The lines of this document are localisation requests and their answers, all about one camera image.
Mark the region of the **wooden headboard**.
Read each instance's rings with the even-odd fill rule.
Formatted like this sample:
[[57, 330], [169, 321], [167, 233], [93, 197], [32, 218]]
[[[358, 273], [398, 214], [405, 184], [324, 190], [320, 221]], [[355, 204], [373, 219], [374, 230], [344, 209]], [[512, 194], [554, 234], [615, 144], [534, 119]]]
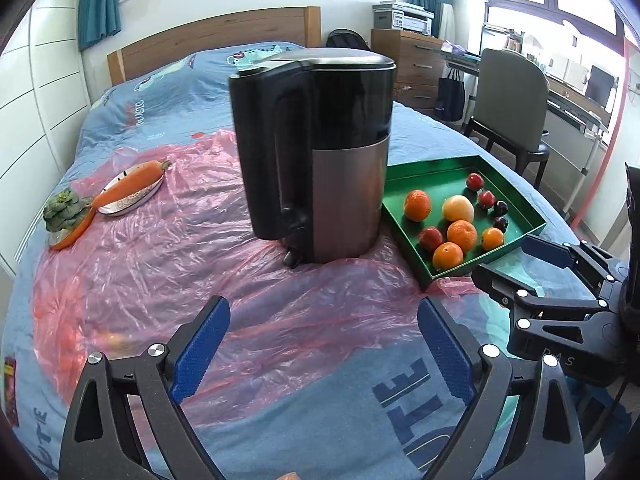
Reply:
[[194, 52], [267, 41], [319, 47], [321, 9], [288, 6], [203, 18], [128, 44], [107, 55], [106, 62], [116, 86]]

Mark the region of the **green bok choy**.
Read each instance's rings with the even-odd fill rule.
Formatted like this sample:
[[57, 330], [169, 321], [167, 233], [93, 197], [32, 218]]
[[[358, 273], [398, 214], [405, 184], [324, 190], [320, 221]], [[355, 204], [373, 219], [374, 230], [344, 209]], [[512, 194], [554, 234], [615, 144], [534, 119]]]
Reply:
[[43, 221], [48, 232], [72, 232], [88, 214], [91, 196], [81, 197], [71, 188], [52, 196], [43, 207]]

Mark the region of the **white desk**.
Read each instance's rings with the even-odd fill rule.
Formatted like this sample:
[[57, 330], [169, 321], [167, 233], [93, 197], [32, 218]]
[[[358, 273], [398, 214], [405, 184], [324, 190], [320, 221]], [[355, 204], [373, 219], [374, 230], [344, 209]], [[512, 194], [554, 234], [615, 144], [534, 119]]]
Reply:
[[576, 200], [596, 174], [611, 114], [593, 100], [549, 77], [542, 144], [551, 152], [546, 188], [562, 202], [563, 214], [578, 211]]

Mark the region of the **teal curtain left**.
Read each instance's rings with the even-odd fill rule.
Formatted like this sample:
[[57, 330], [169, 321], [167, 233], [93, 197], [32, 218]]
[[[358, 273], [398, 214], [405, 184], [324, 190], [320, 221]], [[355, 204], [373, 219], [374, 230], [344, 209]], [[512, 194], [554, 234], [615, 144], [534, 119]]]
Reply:
[[121, 30], [118, 0], [79, 0], [77, 40], [80, 52]]

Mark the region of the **white wardrobe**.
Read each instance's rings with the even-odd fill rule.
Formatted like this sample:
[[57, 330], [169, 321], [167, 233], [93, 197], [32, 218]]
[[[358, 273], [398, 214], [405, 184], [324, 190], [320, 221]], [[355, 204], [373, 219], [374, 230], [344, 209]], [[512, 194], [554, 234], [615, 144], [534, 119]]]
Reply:
[[42, 207], [72, 166], [90, 100], [79, 0], [36, 0], [1, 53], [1, 266], [17, 274]]

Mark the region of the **black backpack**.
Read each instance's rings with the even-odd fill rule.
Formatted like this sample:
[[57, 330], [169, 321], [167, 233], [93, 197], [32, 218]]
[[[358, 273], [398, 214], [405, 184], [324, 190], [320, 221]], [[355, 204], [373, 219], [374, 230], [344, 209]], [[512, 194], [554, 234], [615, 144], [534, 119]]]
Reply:
[[332, 30], [326, 37], [326, 47], [370, 51], [370, 47], [363, 36], [361, 36], [359, 32], [348, 28]]

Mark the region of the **wooden drawer cabinet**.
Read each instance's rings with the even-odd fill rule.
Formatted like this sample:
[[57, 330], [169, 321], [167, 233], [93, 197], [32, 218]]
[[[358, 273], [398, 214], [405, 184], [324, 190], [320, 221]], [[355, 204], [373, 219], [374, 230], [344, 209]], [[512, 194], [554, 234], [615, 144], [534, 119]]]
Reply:
[[442, 40], [408, 30], [372, 28], [370, 47], [396, 63], [394, 100], [434, 117], [438, 82], [446, 68]]

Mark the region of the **pale yellow grapefruit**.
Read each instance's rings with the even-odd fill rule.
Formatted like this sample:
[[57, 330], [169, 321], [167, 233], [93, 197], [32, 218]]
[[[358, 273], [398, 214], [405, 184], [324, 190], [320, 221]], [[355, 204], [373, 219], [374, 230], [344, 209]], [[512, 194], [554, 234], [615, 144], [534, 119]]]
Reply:
[[472, 223], [474, 217], [474, 205], [463, 195], [450, 196], [442, 203], [442, 218], [448, 222], [466, 220]]

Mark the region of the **dark plum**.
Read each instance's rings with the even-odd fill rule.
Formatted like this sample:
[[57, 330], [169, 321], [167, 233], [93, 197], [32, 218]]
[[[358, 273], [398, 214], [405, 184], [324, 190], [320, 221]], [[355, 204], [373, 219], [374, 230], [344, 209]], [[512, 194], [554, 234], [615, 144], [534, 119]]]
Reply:
[[506, 217], [500, 216], [495, 218], [494, 227], [505, 233], [509, 226], [509, 220]]
[[492, 207], [492, 213], [495, 217], [503, 217], [509, 211], [509, 205], [504, 200], [497, 200]]

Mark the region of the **black computer monitor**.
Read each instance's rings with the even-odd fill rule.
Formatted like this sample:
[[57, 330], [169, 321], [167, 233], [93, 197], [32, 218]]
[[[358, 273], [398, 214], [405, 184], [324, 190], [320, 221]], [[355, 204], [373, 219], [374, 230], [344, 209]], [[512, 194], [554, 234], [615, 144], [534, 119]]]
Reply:
[[585, 96], [600, 107], [607, 108], [616, 79], [598, 66], [591, 66]]

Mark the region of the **green metal tray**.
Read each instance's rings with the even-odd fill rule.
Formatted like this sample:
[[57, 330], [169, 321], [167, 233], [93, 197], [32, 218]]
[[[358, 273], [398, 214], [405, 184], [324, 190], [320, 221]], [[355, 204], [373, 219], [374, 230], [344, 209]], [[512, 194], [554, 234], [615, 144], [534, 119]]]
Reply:
[[391, 166], [383, 218], [422, 288], [513, 252], [546, 225], [480, 156]]

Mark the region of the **large orange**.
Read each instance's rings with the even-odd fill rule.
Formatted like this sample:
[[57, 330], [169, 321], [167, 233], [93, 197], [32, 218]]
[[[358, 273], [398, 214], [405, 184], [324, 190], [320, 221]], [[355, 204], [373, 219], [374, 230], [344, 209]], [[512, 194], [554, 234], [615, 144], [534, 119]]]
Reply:
[[462, 252], [470, 252], [477, 245], [477, 230], [471, 222], [457, 220], [448, 226], [447, 240], [457, 244], [462, 249]]

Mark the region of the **small orange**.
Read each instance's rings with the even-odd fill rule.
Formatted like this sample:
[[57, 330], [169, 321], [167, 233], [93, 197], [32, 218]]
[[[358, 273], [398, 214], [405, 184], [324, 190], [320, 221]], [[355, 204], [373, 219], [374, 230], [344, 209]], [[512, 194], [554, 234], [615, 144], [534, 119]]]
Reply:
[[504, 243], [504, 233], [494, 226], [484, 229], [480, 236], [480, 244], [485, 252], [490, 252]]

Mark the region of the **red apple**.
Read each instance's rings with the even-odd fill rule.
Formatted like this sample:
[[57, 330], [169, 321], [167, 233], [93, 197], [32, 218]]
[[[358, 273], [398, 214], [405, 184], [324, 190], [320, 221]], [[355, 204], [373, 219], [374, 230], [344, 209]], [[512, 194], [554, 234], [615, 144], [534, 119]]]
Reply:
[[477, 193], [480, 192], [482, 188], [484, 188], [485, 181], [480, 174], [478, 174], [477, 172], [472, 172], [472, 174], [469, 174], [466, 178], [465, 184], [470, 191]]
[[478, 206], [484, 210], [489, 210], [495, 206], [496, 201], [495, 194], [489, 190], [482, 191], [477, 195]]
[[434, 252], [445, 243], [445, 237], [436, 226], [427, 226], [418, 236], [420, 246], [427, 252]]

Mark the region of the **large carrot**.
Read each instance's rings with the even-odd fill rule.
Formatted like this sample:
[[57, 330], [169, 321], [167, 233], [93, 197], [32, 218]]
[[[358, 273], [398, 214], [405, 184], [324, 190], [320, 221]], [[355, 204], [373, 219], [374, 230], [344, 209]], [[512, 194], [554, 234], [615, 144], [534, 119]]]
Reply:
[[91, 203], [91, 207], [98, 209], [108, 203], [116, 202], [116, 200], [121, 200], [129, 194], [137, 192], [140, 188], [144, 188], [160, 176], [163, 176], [169, 166], [170, 162], [168, 162], [168, 160], [148, 160], [147, 162], [142, 162], [136, 170], [131, 171], [108, 191], [101, 192], [96, 196]]

